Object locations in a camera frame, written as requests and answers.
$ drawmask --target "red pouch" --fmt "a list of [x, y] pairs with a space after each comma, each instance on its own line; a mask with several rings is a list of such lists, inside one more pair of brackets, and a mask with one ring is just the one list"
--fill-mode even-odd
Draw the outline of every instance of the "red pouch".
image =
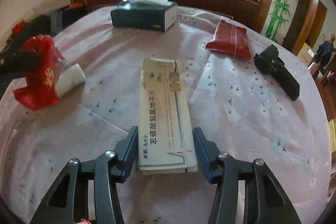
[[35, 70], [25, 73], [27, 86], [13, 92], [17, 101], [36, 111], [59, 101], [55, 84], [64, 67], [65, 58], [54, 47], [49, 35], [32, 37], [19, 50], [30, 49], [36, 51], [41, 63]]
[[226, 23], [224, 20], [218, 23], [213, 40], [206, 44], [205, 48], [251, 59], [246, 42], [246, 29]]

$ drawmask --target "metal screw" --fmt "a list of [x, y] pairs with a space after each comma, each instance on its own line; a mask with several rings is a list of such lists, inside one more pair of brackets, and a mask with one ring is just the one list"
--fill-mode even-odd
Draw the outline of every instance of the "metal screw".
[[229, 156], [229, 154], [226, 153], [226, 152], [219, 152], [219, 153], [218, 153], [218, 157], [220, 157], [221, 159], [225, 159], [225, 158], [227, 158], [228, 156]]
[[69, 162], [72, 165], [76, 165], [76, 164], [78, 164], [78, 159], [71, 159]]
[[259, 166], [263, 166], [265, 164], [265, 162], [262, 159], [256, 159], [255, 164], [259, 165]]
[[116, 153], [113, 150], [106, 151], [105, 156], [108, 158], [113, 158]]

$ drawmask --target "pink tablecloth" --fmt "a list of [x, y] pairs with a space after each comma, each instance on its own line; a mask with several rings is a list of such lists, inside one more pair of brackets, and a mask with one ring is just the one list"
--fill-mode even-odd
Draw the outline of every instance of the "pink tablecloth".
[[[97, 10], [55, 37], [68, 62], [83, 68], [84, 86], [38, 112], [14, 100], [12, 90], [24, 80], [14, 80], [2, 98], [1, 194], [9, 208], [28, 223], [69, 159], [96, 158], [138, 124], [142, 60], [153, 56], [185, 62], [192, 126], [237, 159], [264, 159], [302, 223], [313, 223], [325, 208], [331, 153], [324, 107], [304, 64], [276, 45], [301, 86], [292, 102], [253, 59], [204, 49], [220, 16], [179, 7], [179, 21], [160, 33], [113, 28], [111, 9]], [[252, 56], [273, 43], [250, 29], [247, 38]], [[215, 189], [200, 173], [142, 175], [137, 164], [118, 185], [125, 223], [145, 224], [207, 223]], [[243, 193], [240, 188], [237, 223]]]

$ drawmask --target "white bottle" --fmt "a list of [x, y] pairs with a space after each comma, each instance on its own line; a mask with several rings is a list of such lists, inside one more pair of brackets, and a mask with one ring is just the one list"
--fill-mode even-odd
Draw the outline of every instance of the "white bottle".
[[64, 94], [85, 82], [85, 75], [79, 64], [74, 64], [61, 73], [55, 86], [56, 94], [61, 98]]

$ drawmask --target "cardboard box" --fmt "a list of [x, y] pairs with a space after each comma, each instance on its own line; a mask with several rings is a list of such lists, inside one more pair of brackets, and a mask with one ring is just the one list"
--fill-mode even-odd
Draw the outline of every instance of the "cardboard box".
[[306, 43], [303, 44], [302, 49], [300, 50], [299, 54], [297, 55], [298, 58], [308, 67], [309, 64], [311, 63], [314, 53]]
[[177, 21], [177, 3], [167, 5], [130, 3], [123, 0], [111, 11], [115, 27], [140, 28], [166, 32]]
[[143, 60], [138, 162], [144, 173], [197, 171], [183, 69], [179, 60]]

